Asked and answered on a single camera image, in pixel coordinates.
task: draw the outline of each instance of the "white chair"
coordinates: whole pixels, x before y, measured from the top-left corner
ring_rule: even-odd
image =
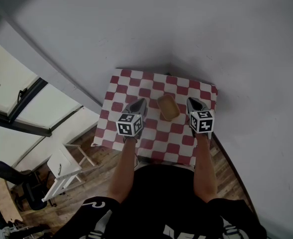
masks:
[[[76,147],[84,156],[83,159],[78,163],[67,150],[66,146]],[[54,147],[54,149],[55,150],[47,164],[56,179],[47,195],[42,199],[43,202],[65,192],[66,190],[70,190],[84,184],[85,181],[81,180],[78,177],[78,174],[97,168],[95,167],[96,164],[84,153],[80,145],[59,144],[59,146]],[[81,165],[85,160],[90,162],[93,167],[83,169]],[[78,182],[71,184],[74,178],[76,178]]]

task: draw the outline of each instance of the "table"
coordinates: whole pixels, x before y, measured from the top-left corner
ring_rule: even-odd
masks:
[[[166,121],[157,106],[157,99],[172,95],[181,111],[179,117]],[[138,99],[147,101],[145,128],[136,144],[139,157],[195,165],[196,141],[192,137],[186,114],[188,97],[199,98],[215,110],[216,86],[184,78],[116,69],[105,95],[93,145],[122,150],[123,138],[117,134],[115,122],[125,106]]]
[[[0,179],[0,212],[7,223],[9,221],[14,223],[15,220],[23,222],[17,206],[14,203],[7,182],[4,179]]]

